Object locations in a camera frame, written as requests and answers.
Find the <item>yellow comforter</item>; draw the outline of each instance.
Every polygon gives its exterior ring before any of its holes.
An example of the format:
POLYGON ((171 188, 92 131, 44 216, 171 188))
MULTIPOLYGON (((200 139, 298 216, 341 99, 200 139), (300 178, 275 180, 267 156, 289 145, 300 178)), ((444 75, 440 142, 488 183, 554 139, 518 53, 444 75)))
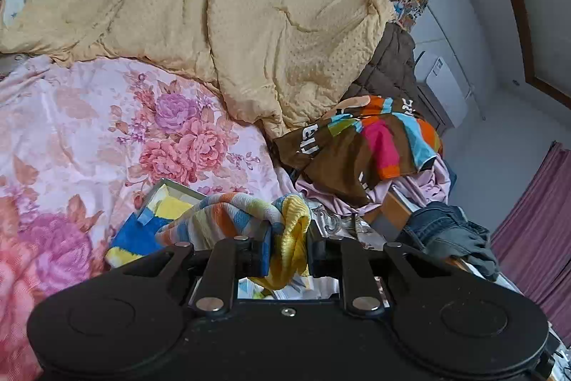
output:
POLYGON ((27 0, 0 52, 138 57, 210 83, 276 137, 337 104, 392 17, 388 0, 27 0))

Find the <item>curtain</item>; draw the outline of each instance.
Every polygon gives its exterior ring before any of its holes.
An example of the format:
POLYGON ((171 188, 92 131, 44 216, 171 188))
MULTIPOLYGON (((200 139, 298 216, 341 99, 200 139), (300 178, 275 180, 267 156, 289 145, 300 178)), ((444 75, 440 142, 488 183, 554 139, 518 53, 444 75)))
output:
POLYGON ((562 144, 550 147, 492 236, 492 250, 502 272, 542 307, 564 342, 571 343, 569 324, 563 324, 571 320, 571 151, 562 144))

